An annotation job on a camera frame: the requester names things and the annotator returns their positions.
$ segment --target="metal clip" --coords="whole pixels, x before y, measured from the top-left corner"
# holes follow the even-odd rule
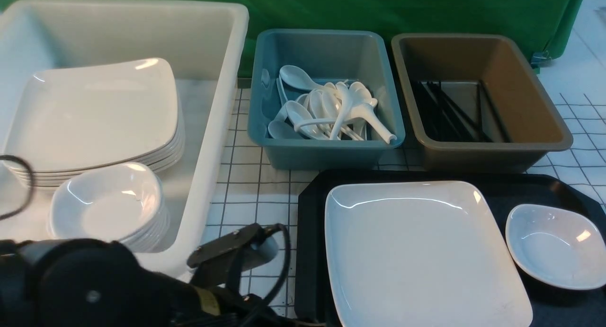
[[[541,51],[532,55],[532,58],[530,58],[530,66],[532,68],[541,67],[551,62],[551,60],[552,58],[549,56],[549,51]]]

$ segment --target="green cloth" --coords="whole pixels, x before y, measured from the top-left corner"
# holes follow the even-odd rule
[[[0,0],[5,8],[15,0]],[[389,44],[403,32],[502,34],[524,54],[562,55],[581,0],[206,0],[241,3],[250,23],[241,77],[249,77],[255,40],[271,28],[377,32]]]

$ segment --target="white square plate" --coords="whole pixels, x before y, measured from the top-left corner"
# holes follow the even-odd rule
[[[46,70],[26,85],[4,150],[36,172],[88,169],[160,150],[177,122],[162,58]]]
[[[532,307],[482,194],[464,182],[341,185],[325,215],[344,327],[528,327]]]

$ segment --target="stack of white square plates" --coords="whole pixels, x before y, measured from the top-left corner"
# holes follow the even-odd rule
[[[183,155],[182,117],[173,71],[161,58],[47,70],[26,85],[4,154],[26,159],[39,189],[127,161],[158,172]],[[6,166],[28,183],[26,170]]]

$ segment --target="white plastic spoon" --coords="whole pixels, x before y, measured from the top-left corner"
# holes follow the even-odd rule
[[[307,108],[309,105],[309,94],[301,94],[299,97],[297,97],[296,101],[303,107]]]
[[[312,90],[309,93],[309,112],[316,119],[326,118],[324,114],[324,109],[322,108],[322,94],[324,94],[322,90]],[[328,124],[319,124],[318,127],[326,134],[330,135],[332,129]]]
[[[385,143],[390,143],[392,140],[396,139],[396,135],[392,134],[386,127],[383,125],[381,120],[374,115],[373,107],[368,103],[360,103],[353,107],[350,111],[348,119],[355,118],[363,118],[368,122],[372,128],[379,133],[379,136]]]
[[[307,137],[317,140],[328,140],[318,128],[317,124],[332,124],[335,120],[326,119],[314,119],[305,107],[294,101],[288,101],[286,103],[286,111],[288,112],[288,118],[294,125],[294,131],[301,131]]]
[[[304,70],[297,66],[282,66],[282,68],[280,68],[280,77],[284,83],[296,89],[307,91],[312,91],[314,89],[335,91],[328,87],[318,85],[318,83],[315,83]]]
[[[333,107],[334,107],[333,109],[330,108],[331,102],[333,103]],[[330,111],[342,112],[342,109],[340,108],[340,107],[342,107],[342,105],[339,104],[339,101],[336,100],[335,98],[332,98],[332,101],[323,101],[322,104],[324,105],[324,111],[326,111],[326,112],[330,112]],[[374,130],[377,131],[377,133],[379,133],[379,136],[381,136],[381,139],[383,139],[386,143],[390,143],[390,141],[392,141],[393,139],[396,139],[396,136],[393,135],[383,125],[383,123],[381,123],[379,118],[376,117],[372,106],[366,102],[358,103],[357,105],[355,105],[355,107],[350,109],[350,112],[347,115],[347,117],[345,118],[344,123],[345,124],[356,124],[357,122],[360,121],[360,119],[366,120],[366,122],[368,122],[368,124],[370,124],[370,126],[372,126],[374,128]]]
[[[283,106],[286,104],[286,101],[288,101],[288,98],[286,98],[286,91],[284,90],[284,85],[282,85],[282,78],[280,75],[277,76],[276,87],[277,94],[280,96],[280,104]]]
[[[282,121],[273,120],[267,126],[267,131],[273,139],[303,139],[299,133]]]
[[[336,117],[338,115],[338,111],[335,107],[335,101],[338,101],[338,100],[336,100],[335,96],[329,92],[322,92],[321,95],[322,95],[322,97],[320,99],[318,99],[318,100],[320,100],[320,103],[314,103],[314,101],[317,102],[317,100],[314,98],[310,99],[309,104],[310,104],[310,108],[312,109],[312,113],[314,111],[318,111],[318,112],[322,111],[323,117],[336,119]],[[362,138],[359,134],[355,133],[355,131],[351,130],[351,128],[349,128],[347,125],[342,126],[341,131],[344,134],[349,135],[351,137],[351,139],[353,139],[353,140],[357,140],[357,141],[364,140],[364,138]]]
[[[307,107],[307,103],[309,102],[307,96],[308,94],[301,94],[299,97],[297,97],[296,102],[300,103],[303,107]],[[276,117],[273,118],[273,120],[286,121],[286,118],[288,117],[288,112],[286,112],[286,103],[282,105],[282,108],[280,108],[280,111],[277,113]]]
[[[335,85],[337,90],[339,91],[339,95],[341,98],[341,107],[339,110],[339,115],[335,120],[335,126],[333,126],[333,131],[330,133],[330,139],[334,140],[337,137],[337,133],[339,133],[340,128],[343,126],[343,121],[349,115],[349,111],[351,110],[351,106],[353,105],[353,98],[347,88],[347,85],[342,82],[337,82]]]

